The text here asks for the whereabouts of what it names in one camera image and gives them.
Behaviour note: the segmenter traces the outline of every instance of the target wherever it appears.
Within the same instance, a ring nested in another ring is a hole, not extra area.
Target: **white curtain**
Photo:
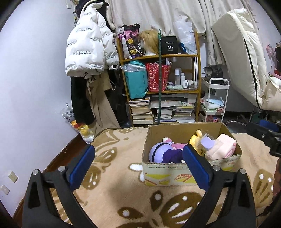
[[[218,41],[212,25],[225,13],[238,8],[246,8],[257,30],[250,0],[107,0],[109,14],[116,28],[123,25],[140,24],[140,30],[162,29],[164,35],[175,35],[173,22],[192,21],[199,35],[207,36],[207,63],[224,64]]]
[[[140,24],[140,30],[162,29],[164,35],[175,35],[173,22],[192,21],[200,35],[206,31],[198,0],[108,0],[114,25]]]

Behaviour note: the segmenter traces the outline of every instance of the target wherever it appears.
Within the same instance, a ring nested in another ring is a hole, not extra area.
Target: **purple plush toy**
[[[167,150],[173,150],[173,147],[169,143],[157,143],[149,152],[149,161],[153,163],[162,163],[163,154]]]
[[[181,149],[167,150],[163,154],[163,161],[162,161],[162,163],[169,164],[169,163],[173,162],[175,164],[181,164],[182,163],[181,160],[183,160],[182,150]]]

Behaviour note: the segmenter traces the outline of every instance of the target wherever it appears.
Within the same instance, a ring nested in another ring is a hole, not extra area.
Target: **folded cloth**
[[[218,108],[218,110],[217,110],[218,112],[224,112],[225,111],[225,109],[224,108]]]
[[[208,106],[208,97],[206,98],[206,97],[203,97],[203,98],[200,98],[200,102],[205,106],[205,107],[207,107]],[[219,104],[214,104],[214,103],[212,103],[212,102],[209,102],[209,109],[218,109],[218,108],[220,108],[221,107],[221,105],[219,105]]]
[[[203,107],[204,110],[207,111],[207,112],[217,112],[217,111],[218,111],[218,108],[211,109],[211,108],[210,108],[210,104],[211,104],[211,103],[209,103],[209,108],[208,108],[208,109],[205,107],[204,104],[202,104],[202,105],[203,105],[202,107]]]
[[[205,97],[204,97],[207,102],[208,102],[208,96],[209,96],[209,93],[206,93]],[[224,106],[224,104],[225,104],[222,97],[218,97],[218,96],[215,96],[212,94],[210,94],[210,102],[213,104],[218,104],[220,106]]]

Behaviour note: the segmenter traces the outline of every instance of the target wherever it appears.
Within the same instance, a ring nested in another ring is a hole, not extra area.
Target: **wooden floor trim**
[[[55,171],[61,165],[67,165],[70,160],[77,156],[79,152],[86,146],[85,141],[82,139],[81,135],[78,134],[47,166],[43,171],[51,172]],[[22,227],[22,209],[24,198],[21,200],[19,206],[17,207],[13,219],[16,223]]]

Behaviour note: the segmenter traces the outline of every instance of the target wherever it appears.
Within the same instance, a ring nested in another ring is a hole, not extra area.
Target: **wall socket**
[[[5,185],[0,185],[0,191],[4,192],[6,195],[8,195],[10,192],[10,190]]]
[[[16,183],[16,181],[18,180],[17,175],[15,175],[15,173],[13,171],[11,171],[8,175],[8,177],[10,178],[10,180],[14,183]]]

